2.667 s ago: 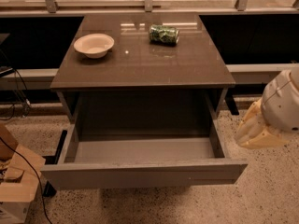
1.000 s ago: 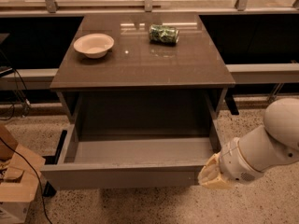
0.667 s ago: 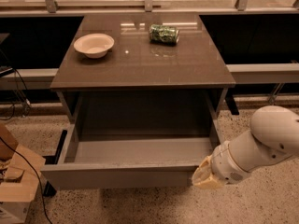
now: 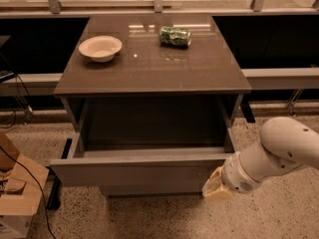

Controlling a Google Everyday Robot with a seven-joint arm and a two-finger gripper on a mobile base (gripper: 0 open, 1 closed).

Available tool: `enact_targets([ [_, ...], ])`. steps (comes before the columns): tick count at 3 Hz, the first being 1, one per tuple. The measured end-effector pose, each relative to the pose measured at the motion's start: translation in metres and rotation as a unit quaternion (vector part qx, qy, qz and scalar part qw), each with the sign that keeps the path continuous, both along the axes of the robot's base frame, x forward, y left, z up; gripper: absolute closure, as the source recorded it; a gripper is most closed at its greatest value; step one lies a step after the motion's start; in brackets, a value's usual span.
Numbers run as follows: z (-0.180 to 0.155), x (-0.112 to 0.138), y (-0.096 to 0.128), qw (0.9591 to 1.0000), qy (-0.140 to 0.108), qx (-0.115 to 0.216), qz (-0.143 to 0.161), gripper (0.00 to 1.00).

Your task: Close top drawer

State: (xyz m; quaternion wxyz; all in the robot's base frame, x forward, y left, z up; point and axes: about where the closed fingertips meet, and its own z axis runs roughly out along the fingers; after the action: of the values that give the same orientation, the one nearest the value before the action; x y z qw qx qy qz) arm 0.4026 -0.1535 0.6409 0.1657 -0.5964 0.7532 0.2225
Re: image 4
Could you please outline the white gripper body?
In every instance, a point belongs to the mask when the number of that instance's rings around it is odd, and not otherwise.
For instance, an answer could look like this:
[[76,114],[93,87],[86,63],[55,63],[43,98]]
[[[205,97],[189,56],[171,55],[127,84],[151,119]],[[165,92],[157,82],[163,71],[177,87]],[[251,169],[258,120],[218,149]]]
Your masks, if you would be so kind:
[[236,152],[228,157],[221,167],[222,183],[230,190],[241,194],[248,194],[261,186],[253,180],[243,169],[240,153]]

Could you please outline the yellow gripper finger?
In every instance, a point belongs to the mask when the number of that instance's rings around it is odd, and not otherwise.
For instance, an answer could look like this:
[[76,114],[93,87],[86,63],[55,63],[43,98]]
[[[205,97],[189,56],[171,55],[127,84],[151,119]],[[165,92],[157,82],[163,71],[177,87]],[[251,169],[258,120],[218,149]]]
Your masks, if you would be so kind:
[[222,168],[218,167],[202,188],[202,196],[212,201],[230,200],[232,192],[223,184],[221,177]]

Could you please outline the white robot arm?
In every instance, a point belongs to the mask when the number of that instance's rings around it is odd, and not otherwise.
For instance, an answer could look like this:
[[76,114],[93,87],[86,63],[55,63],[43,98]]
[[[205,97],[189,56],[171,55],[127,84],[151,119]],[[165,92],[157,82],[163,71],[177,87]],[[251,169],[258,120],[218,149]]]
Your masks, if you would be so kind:
[[213,172],[202,196],[228,200],[235,193],[251,193],[270,177],[306,166],[319,169],[319,134],[295,119],[269,119],[261,128],[259,141],[232,154]]

